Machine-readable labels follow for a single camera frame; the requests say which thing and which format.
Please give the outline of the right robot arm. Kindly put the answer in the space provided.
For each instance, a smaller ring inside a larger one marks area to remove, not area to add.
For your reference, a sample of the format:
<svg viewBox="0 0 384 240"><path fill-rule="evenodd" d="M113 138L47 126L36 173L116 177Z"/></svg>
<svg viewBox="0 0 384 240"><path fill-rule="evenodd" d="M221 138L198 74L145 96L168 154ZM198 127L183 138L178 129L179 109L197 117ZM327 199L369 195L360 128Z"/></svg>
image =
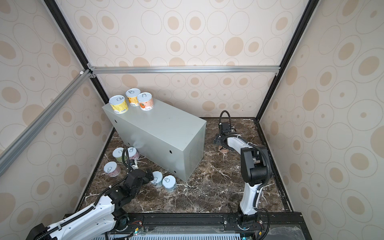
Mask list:
<svg viewBox="0 0 384 240"><path fill-rule="evenodd" d="M267 148L253 144L238 134L232 125L231 115L226 110L219 116L218 128L214 144L240 154L240 169L245 189L237 213L238 227L248 230L256 223L263 229L258 214L265 213L269 221L270 213L266 208L258 207L258 204L262 190L269 183L273 173Z"/></svg>

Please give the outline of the blue label can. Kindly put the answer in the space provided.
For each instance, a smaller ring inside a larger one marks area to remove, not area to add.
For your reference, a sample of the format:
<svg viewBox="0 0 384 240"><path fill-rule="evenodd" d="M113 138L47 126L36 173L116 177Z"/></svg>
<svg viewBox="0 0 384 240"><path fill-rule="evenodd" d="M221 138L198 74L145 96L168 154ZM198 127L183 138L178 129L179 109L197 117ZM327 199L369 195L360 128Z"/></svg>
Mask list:
<svg viewBox="0 0 384 240"><path fill-rule="evenodd" d="M151 181L151 184L155 188L160 188L163 186L163 174L159 171L153 172L154 179Z"/></svg>
<svg viewBox="0 0 384 240"><path fill-rule="evenodd" d="M173 192L177 187L176 178L172 175L164 177L162 184L165 190L168 192Z"/></svg>

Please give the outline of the small yellow label can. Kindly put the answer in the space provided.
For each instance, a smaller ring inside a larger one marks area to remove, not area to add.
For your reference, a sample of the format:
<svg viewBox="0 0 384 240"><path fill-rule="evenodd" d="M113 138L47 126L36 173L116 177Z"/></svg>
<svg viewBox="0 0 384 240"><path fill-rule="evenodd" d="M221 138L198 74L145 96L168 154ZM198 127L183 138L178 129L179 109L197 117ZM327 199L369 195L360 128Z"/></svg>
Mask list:
<svg viewBox="0 0 384 240"><path fill-rule="evenodd" d="M131 106L138 107L140 105L138 96L141 94L141 90L133 88L126 91L126 97Z"/></svg>

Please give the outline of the tall yellow label can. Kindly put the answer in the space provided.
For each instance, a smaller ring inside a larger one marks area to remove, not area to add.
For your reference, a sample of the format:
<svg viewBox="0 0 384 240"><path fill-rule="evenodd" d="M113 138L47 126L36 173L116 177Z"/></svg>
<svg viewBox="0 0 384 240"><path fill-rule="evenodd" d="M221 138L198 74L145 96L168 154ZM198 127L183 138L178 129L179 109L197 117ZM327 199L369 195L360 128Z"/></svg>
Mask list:
<svg viewBox="0 0 384 240"><path fill-rule="evenodd" d="M116 95L109 99L109 103L115 114L124 114L129 110L126 99L122 95Z"/></svg>

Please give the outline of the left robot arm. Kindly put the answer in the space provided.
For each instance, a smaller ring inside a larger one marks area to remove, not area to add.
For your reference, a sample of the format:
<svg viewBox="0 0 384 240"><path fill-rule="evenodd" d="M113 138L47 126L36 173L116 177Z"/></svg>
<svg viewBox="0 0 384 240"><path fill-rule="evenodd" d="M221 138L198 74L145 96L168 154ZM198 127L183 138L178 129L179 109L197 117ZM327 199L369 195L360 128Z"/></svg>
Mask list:
<svg viewBox="0 0 384 240"><path fill-rule="evenodd" d="M143 171L130 159L130 148L122 151L122 163L128 173L116 184L108 186L95 202L75 214L49 226L39 224L29 232L28 240L90 240L128 226L128 214L123 207L140 192L143 185L154 180L150 170Z"/></svg>

